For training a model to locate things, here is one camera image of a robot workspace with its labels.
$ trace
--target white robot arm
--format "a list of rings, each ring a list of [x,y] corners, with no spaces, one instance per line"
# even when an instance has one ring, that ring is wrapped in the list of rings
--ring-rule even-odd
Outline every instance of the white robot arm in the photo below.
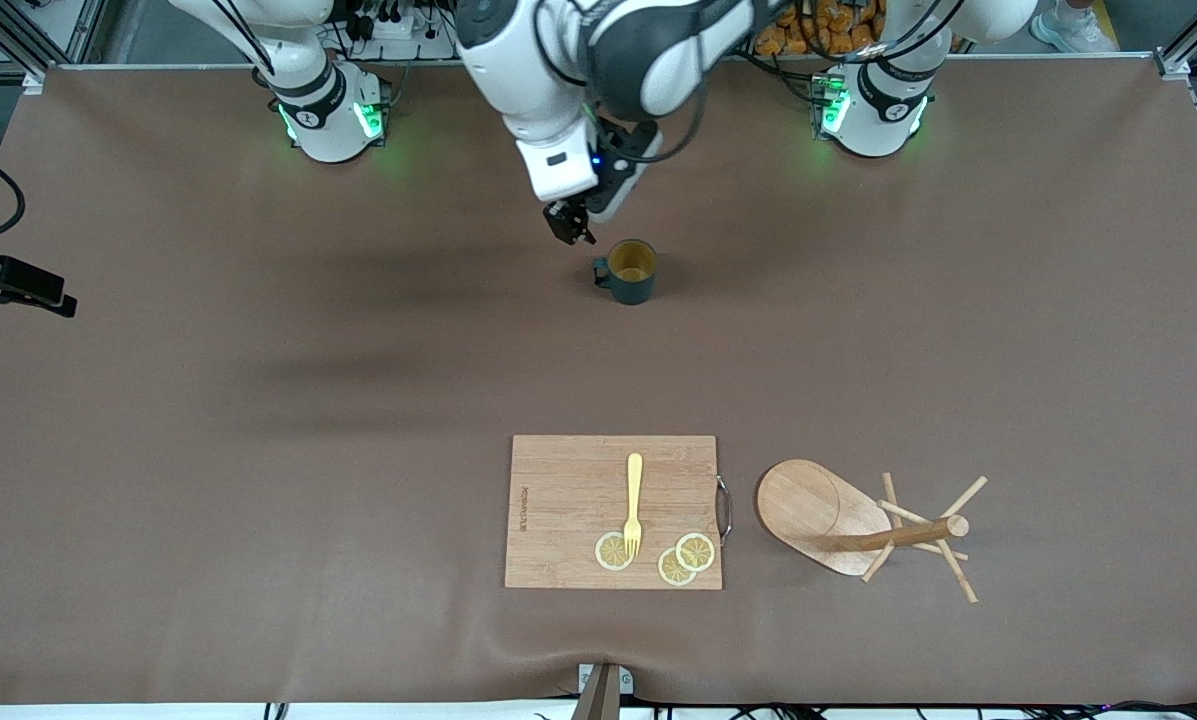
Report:
[[[645,167],[639,159],[657,151],[654,120],[681,106],[718,59],[786,5],[789,0],[461,0],[456,32],[464,67],[517,138],[535,195],[551,202],[546,218],[554,234],[564,242],[593,242],[585,220],[590,214],[600,222],[610,218]],[[877,115],[870,121],[869,112],[851,112],[851,123],[836,123],[837,140],[862,155],[899,150],[949,50],[950,29],[978,41],[999,39],[1022,28],[1034,5],[1037,0],[892,0],[880,44],[853,59],[862,65],[840,68],[853,104],[873,104]],[[868,61],[871,55],[894,59]],[[638,128],[626,133],[590,117],[587,100]]]
[[[327,56],[314,29],[332,0],[170,0],[247,55],[278,97],[287,134],[314,160],[339,163],[383,138],[373,74]]]
[[[786,0],[462,0],[464,67],[517,138],[531,188],[564,242],[593,242],[660,148],[655,118],[771,23]],[[590,117],[595,100],[626,132]]]
[[[1037,5],[1037,0],[891,0],[879,38],[882,53],[867,63],[830,71],[844,78],[845,106],[821,115],[821,133],[867,158],[900,150],[918,132],[926,89],[949,56],[954,32],[983,44],[1005,39],[1026,26]]]

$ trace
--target mug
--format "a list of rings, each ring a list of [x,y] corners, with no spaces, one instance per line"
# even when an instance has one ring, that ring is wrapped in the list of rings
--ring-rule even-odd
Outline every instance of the mug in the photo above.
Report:
[[[616,303],[646,303],[656,287],[656,250],[643,240],[618,242],[606,258],[594,260],[594,283],[609,289]]]

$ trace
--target yellow fork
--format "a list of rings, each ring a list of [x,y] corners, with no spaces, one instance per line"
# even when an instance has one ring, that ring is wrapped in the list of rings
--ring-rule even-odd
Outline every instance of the yellow fork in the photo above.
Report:
[[[626,468],[628,478],[628,519],[625,520],[625,556],[633,560],[643,544],[643,525],[638,521],[638,496],[643,489],[643,456],[631,452]]]

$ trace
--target cutting board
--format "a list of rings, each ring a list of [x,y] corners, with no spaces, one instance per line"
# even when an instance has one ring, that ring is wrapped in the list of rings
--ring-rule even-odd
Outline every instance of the cutting board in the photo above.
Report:
[[[624,570],[594,557],[603,533],[625,527],[625,462],[643,454],[643,548]],[[712,437],[514,437],[505,543],[508,588],[722,588]],[[686,533],[713,542],[713,565],[674,587],[657,561]]]

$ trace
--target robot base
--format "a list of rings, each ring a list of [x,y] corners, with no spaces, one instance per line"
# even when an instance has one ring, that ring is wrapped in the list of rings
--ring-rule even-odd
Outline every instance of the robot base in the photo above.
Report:
[[[918,132],[926,97],[905,120],[889,122],[859,98],[857,73],[839,74],[840,69],[830,71],[828,81],[814,86],[827,100],[826,105],[812,106],[812,127],[816,128],[818,138],[831,138],[843,150],[862,158],[885,158],[899,151]]]
[[[344,163],[371,146],[384,146],[393,87],[353,63],[336,63],[350,86],[345,100],[320,128],[302,127],[281,111],[292,147],[318,163]]]

